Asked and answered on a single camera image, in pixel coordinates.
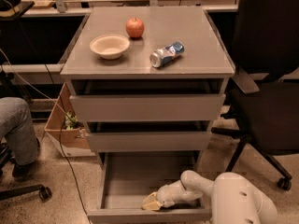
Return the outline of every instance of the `chair seat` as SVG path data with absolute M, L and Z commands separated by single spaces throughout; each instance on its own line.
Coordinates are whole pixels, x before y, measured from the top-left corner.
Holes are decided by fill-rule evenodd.
M 233 89 L 228 99 L 252 145 L 270 155 L 299 153 L 299 84 L 263 83 L 251 95 Z

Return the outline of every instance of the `gray cabinet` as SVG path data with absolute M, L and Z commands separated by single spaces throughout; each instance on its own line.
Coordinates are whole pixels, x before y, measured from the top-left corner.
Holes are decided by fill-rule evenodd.
M 127 35 L 131 17 L 145 23 L 141 39 L 114 61 L 89 49 L 97 36 Z M 150 54 L 176 40 L 185 53 L 155 69 Z M 140 223 L 210 219 L 201 200 L 160 212 L 142 200 L 195 169 L 208 146 L 212 122 L 234 73 L 229 57 L 200 7 L 96 7 L 61 76 L 103 169 L 93 223 Z

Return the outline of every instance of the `blue soda can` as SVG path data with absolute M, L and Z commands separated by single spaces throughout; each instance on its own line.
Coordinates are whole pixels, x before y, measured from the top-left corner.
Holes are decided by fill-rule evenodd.
M 156 49 L 151 53 L 149 59 L 152 66 L 158 68 L 180 56 L 184 50 L 183 44 L 176 41 L 167 47 Z

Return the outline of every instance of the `can lid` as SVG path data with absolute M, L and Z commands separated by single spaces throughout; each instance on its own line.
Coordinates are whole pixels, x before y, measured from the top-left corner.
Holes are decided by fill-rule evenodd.
M 161 57 L 159 56 L 159 54 L 157 54 L 156 52 L 153 52 L 150 56 L 149 56 L 150 62 L 152 64 L 153 67 L 157 68 L 161 66 Z

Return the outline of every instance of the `cabinet top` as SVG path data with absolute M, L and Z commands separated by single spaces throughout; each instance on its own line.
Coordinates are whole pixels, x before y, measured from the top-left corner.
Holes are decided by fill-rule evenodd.
M 130 38 L 130 47 L 119 59 L 108 61 L 90 50 L 91 41 L 104 34 L 125 35 L 125 23 L 141 19 L 145 31 Z M 156 69 L 150 55 L 175 41 L 185 52 Z M 230 77 L 234 66 L 201 7 L 95 7 L 87 20 L 61 75 L 68 79 Z

